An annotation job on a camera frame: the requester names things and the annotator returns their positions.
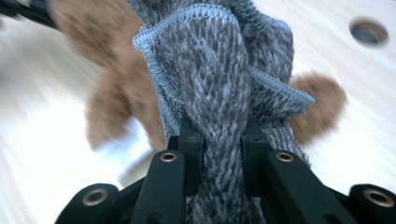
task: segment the round hole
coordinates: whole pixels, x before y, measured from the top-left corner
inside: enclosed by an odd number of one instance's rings
[[[84,196],[82,202],[87,206],[94,206],[102,203],[107,196],[108,192],[106,189],[93,189]]]
[[[364,197],[368,199],[370,202],[375,203],[379,206],[383,207],[393,207],[395,202],[391,199],[387,194],[375,190],[375,189],[366,189],[364,192]]]
[[[324,213],[322,214],[321,218],[327,223],[327,224],[341,224],[340,218],[337,216],[330,214],[330,213]]]
[[[165,162],[175,161],[177,159],[177,155],[175,153],[165,153],[161,155],[161,160]]]
[[[388,40],[387,29],[371,19],[359,18],[349,25],[352,36],[360,43],[370,46],[378,46]]]
[[[277,154],[276,154],[276,157],[277,157],[277,159],[280,160],[280,161],[285,161],[285,162],[294,161],[294,158],[293,158],[290,154],[285,153],[285,152],[279,152],[279,153],[277,153]]]
[[[163,221],[163,214],[151,213],[148,215],[148,219],[146,221],[148,224],[161,224]]]

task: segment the wooden table surface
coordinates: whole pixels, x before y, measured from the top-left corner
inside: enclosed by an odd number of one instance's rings
[[[319,71],[346,90],[336,130],[304,149],[314,173],[343,193],[360,183],[396,192],[396,1],[255,3],[292,28],[293,74]],[[387,29],[385,44],[352,37],[349,24],[362,16]],[[89,149],[84,110],[99,68],[57,31],[1,20],[0,223],[53,223],[80,189],[96,182],[122,188],[145,175],[151,151],[134,120],[122,141]]]

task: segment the black object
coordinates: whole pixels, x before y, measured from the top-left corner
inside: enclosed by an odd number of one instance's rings
[[[104,184],[83,189],[56,224],[185,223],[185,197],[199,185],[193,172],[200,173],[203,149],[202,136],[184,116],[180,137],[154,156],[145,178],[120,192]],[[268,224],[396,223],[395,194],[373,185],[354,186],[349,196],[326,188],[297,155],[272,150],[253,118],[241,150],[247,194],[262,197]]]
[[[0,0],[0,14],[8,17],[21,15],[26,19],[38,22],[56,29],[56,24],[50,17],[50,9],[44,0],[31,0],[27,7],[15,0]]]

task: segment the gray cloth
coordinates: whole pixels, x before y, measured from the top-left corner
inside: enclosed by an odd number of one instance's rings
[[[186,111],[204,136],[201,184],[188,223],[265,223],[245,190],[239,139],[252,114],[271,147],[305,160],[287,118],[314,103],[287,84],[292,34],[247,0],[131,0],[145,23],[134,38],[148,62],[166,139]]]

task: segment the brown fur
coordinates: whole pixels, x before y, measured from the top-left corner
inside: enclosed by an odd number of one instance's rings
[[[345,91],[332,79],[313,73],[294,77],[290,81],[294,89],[311,94],[316,102],[300,117],[290,119],[290,126],[301,145],[335,127],[347,101]]]
[[[93,148],[124,134],[132,115],[144,126],[150,144],[165,149],[157,99],[143,55],[132,48],[142,21],[124,0],[49,0],[51,17],[72,46],[103,72],[87,112]]]
[[[141,20],[125,0],[49,0],[51,16],[81,55],[103,67],[92,95],[88,140],[93,148],[124,134],[123,125],[135,116],[155,149],[165,149],[163,126],[146,61],[132,47]],[[306,144],[332,128],[346,95],[334,81],[312,75],[291,82],[317,102],[290,120],[299,143]]]

